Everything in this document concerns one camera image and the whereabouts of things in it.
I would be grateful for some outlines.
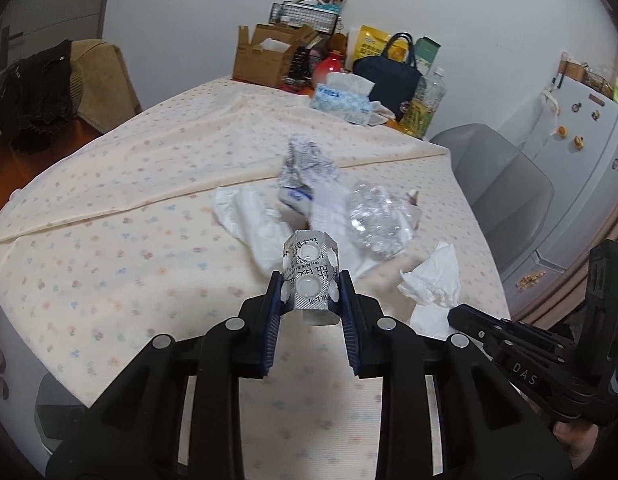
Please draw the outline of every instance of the chair backrest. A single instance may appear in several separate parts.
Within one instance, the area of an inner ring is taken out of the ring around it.
[[[485,124],[451,128],[431,142],[451,151],[455,178],[502,272],[540,231],[553,199],[551,181]]]

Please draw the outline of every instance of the white wall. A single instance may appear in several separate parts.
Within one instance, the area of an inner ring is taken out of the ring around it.
[[[273,1],[108,0],[104,38],[121,47],[146,108],[231,73],[237,26],[265,23]],[[498,128],[551,80],[562,50],[612,64],[617,43],[599,0],[349,0],[343,18],[442,44],[449,92],[432,133]]]

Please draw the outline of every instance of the yellow bag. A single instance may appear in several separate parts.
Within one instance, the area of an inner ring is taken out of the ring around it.
[[[391,34],[387,34],[377,28],[368,27],[363,25],[360,27],[360,33],[356,41],[356,47],[353,53],[353,59],[351,62],[361,59],[367,56],[380,56],[383,50],[391,40]],[[394,61],[403,62],[407,56],[409,46],[404,40],[398,40],[389,49],[389,59]]]

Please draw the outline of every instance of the human hand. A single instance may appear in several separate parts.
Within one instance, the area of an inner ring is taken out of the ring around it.
[[[569,453],[571,465],[575,469],[585,463],[591,455],[598,439],[598,427],[581,419],[569,424],[556,422],[553,427],[553,435]]]

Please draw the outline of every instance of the red bottle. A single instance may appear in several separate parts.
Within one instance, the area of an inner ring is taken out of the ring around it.
[[[337,50],[330,52],[327,59],[318,63],[318,66],[313,71],[313,77],[311,78],[313,87],[318,88],[318,85],[326,83],[329,72],[342,72],[343,69],[342,54]]]

